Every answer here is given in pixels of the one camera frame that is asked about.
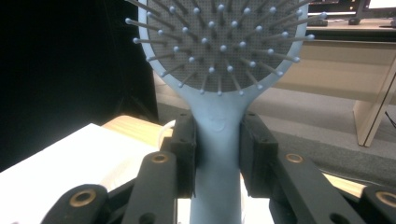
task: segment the hairbrush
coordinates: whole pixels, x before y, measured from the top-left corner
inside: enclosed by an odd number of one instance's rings
[[[313,0],[127,0],[138,6],[136,44],[189,105],[199,154],[192,224],[241,223],[239,125],[275,84],[305,40]]]

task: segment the floor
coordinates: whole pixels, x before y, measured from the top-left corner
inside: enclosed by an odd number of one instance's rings
[[[160,122],[189,106],[154,76]],[[366,185],[396,187],[396,129],[384,116],[370,147],[358,145],[353,100],[271,88],[249,107],[279,146],[308,155],[324,172]],[[396,119],[396,106],[388,113]]]

